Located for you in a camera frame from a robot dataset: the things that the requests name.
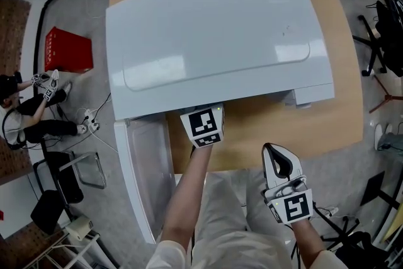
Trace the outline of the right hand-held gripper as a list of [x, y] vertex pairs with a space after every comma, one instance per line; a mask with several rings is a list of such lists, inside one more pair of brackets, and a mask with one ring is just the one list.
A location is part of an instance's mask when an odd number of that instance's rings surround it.
[[[307, 188], [299, 158], [277, 144], [265, 143], [262, 158], [267, 187], [264, 202], [277, 223], [291, 224], [313, 214], [312, 190]], [[291, 180], [278, 186], [277, 180]]]

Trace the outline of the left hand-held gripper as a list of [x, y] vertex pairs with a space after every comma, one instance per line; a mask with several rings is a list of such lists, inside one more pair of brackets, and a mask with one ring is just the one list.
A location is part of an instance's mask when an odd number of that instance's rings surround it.
[[224, 139], [224, 105], [208, 106], [180, 116], [189, 140], [196, 148], [211, 146]]

